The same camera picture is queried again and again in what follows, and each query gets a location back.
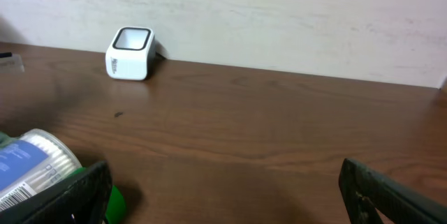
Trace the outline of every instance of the white cube device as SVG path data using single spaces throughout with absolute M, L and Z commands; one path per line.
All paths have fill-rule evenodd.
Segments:
M 148 28 L 124 27 L 105 53 L 105 68 L 113 78 L 143 80 L 154 57 L 154 32 Z

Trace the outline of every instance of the blue label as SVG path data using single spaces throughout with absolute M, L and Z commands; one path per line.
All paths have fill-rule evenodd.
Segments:
M 0 149 L 0 191 L 14 183 L 48 155 L 23 140 L 17 140 Z

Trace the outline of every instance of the green plastic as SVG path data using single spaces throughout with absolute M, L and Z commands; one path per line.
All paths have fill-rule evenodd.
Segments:
M 0 132 L 0 148 L 4 148 L 15 140 L 14 137 L 9 137 L 7 134 Z
M 85 170 L 85 167 L 81 167 L 74 171 L 71 175 L 77 174 Z M 109 203 L 107 210 L 105 211 L 105 218 L 108 224 L 118 224 L 126 215 L 126 202 L 123 195 L 118 191 L 116 186 L 112 187 L 110 192 Z

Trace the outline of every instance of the barcode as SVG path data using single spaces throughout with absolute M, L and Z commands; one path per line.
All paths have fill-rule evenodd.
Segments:
M 21 203 L 33 196 L 24 186 L 18 186 L 12 192 L 0 200 L 0 211 Z

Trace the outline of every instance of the wooden desk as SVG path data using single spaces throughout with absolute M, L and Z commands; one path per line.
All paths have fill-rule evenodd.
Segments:
M 127 223 L 348 223 L 352 157 L 447 204 L 447 95 L 436 89 L 165 61 L 113 80 L 104 54 L 0 44 L 0 129 L 42 128 L 106 159 Z

